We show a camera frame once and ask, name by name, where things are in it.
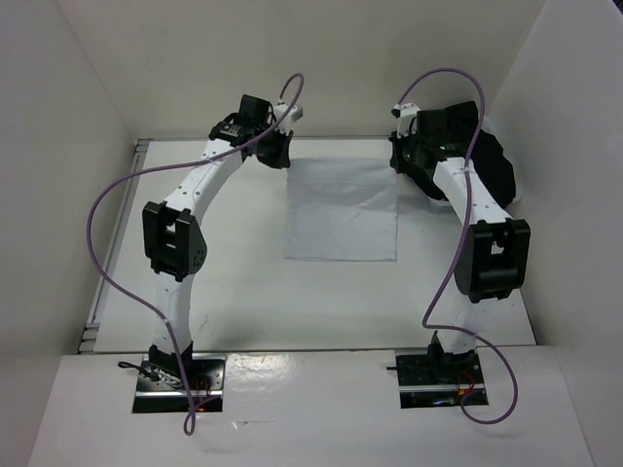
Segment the white skirt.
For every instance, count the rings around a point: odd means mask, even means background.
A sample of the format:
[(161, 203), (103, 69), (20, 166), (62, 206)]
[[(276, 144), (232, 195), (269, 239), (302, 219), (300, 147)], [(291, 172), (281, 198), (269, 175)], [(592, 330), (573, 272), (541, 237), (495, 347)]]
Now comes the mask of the white skirt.
[(366, 158), (301, 158), (287, 170), (283, 256), (295, 261), (397, 260), (397, 176)]

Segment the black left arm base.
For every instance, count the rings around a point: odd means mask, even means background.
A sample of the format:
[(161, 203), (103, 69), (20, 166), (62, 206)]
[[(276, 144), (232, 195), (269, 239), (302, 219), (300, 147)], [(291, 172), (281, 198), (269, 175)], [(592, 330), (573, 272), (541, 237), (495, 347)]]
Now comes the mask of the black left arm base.
[[(193, 402), (198, 413), (221, 413), (227, 357), (224, 354), (194, 353), (189, 370)], [(132, 412), (186, 413), (189, 409), (187, 391), (181, 377), (172, 376), (153, 366), (147, 356), (139, 364), (119, 361), (123, 370), (136, 371)]]

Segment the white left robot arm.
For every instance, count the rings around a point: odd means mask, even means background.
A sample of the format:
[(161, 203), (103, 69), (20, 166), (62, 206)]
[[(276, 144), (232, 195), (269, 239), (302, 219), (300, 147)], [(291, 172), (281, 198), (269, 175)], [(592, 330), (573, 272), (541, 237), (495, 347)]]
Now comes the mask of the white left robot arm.
[(296, 104), (272, 104), (245, 94), (238, 111), (208, 134), (202, 164), (163, 201), (149, 201), (142, 210), (145, 254), (156, 275), (156, 308), (173, 330), (172, 335), (157, 333), (149, 362), (171, 388), (185, 387), (194, 375), (190, 301), (195, 275), (207, 258), (203, 215), (247, 158), (254, 156), (270, 168), (289, 167), (292, 126), (302, 116)]

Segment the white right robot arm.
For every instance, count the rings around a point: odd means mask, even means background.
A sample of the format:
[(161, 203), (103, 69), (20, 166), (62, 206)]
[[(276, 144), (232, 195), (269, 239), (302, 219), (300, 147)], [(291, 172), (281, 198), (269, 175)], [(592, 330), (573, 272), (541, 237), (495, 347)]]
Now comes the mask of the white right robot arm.
[(449, 205), (461, 223), (458, 251), (442, 280), (463, 298), (456, 320), (434, 325), (430, 310), (422, 320), (433, 333), (427, 373), (447, 382), (473, 363), (485, 319), (523, 285), (531, 228), (506, 210), (516, 196), (513, 167), (482, 129), (474, 103), (439, 110), (397, 104), (391, 114), (397, 120), (389, 137), (391, 167), (431, 203)]

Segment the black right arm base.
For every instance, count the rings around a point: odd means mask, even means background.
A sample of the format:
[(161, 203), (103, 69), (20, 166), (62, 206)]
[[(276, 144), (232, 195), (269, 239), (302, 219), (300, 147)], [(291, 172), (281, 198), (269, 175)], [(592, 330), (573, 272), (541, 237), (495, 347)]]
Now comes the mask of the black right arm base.
[(396, 376), (402, 409), (487, 406), (487, 389), (479, 356), (470, 351), (458, 360), (443, 362), (432, 349), (397, 351), (386, 369)]

